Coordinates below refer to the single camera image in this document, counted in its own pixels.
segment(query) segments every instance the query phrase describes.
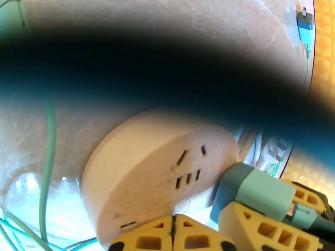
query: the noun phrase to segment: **orange patterned surface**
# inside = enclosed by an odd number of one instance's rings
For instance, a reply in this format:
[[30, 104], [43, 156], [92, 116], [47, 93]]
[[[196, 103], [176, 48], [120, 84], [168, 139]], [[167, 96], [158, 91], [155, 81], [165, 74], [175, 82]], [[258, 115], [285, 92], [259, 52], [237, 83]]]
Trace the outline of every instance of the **orange patterned surface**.
[[[316, 43], [311, 92], [335, 107], [335, 0], [314, 0]], [[294, 150], [282, 178], [291, 179], [327, 195], [335, 206], [335, 174]]]

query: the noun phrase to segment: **electrical outlet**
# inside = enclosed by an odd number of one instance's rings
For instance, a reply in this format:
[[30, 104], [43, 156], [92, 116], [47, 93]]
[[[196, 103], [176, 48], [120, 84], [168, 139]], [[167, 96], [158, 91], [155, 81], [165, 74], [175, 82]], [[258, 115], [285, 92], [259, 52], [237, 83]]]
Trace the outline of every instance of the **electrical outlet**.
[[122, 123], [93, 152], [81, 181], [100, 244], [107, 250], [119, 234], [162, 215], [204, 211], [238, 158], [231, 133], [194, 116], [152, 110]]

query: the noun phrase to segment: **plug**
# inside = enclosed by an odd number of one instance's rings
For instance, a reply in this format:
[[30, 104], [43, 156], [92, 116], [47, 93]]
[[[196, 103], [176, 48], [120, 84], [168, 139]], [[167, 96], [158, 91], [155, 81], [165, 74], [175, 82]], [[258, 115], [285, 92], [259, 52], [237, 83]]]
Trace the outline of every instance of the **plug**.
[[315, 41], [314, 16], [303, 7], [303, 10], [298, 15], [297, 23], [300, 40], [304, 43], [307, 59], [309, 59], [309, 53]]

